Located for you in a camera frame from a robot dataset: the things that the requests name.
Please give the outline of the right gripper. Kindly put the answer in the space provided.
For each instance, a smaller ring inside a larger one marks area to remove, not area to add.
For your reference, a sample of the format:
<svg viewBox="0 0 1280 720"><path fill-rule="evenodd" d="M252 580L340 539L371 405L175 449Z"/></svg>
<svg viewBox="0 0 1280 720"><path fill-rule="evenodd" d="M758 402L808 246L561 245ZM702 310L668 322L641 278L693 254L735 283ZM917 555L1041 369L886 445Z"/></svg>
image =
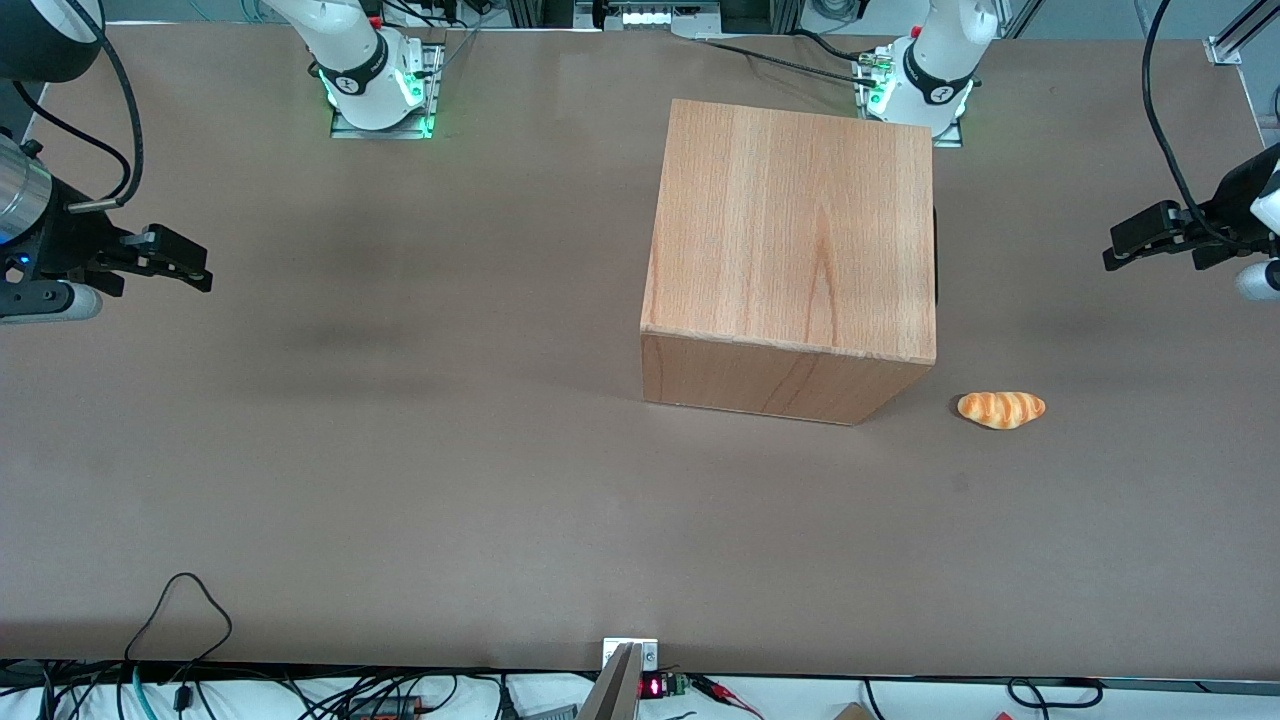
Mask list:
<svg viewBox="0 0 1280 720"><path fill-rule="evenodd" d="M65 210L67 204L87 199L69 184L54 184L38 222L3 245L3 272L18 268L37 279L87 284L110 297L124 293L120 273L180 281L202 293L212 290L204 246L164 224L147 224L127 234L102 211ZM119 259L122 246L136 255L137 263L102 261Z"/></svg>

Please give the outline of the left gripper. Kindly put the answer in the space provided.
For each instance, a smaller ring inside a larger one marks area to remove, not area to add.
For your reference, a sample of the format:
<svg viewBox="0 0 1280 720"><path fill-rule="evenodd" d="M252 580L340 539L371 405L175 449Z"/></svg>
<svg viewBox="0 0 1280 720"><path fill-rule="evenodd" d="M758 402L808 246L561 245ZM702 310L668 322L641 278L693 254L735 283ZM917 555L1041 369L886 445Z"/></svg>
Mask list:
<svg viewBox="0 0 1280 720"><path fill-rule="evenodd" d="M1226 173L1210 201L1199 205L1201 220L1190 217L1185 225L1178 202L1160 201L1117 223L1111 228L1112 246L1102 252L1105 270L1189 251L1198 272L1257 252L1276 258L1277 232L1251 206L1277 190L1277 159L1279 146L1272 145Z"/></svg>

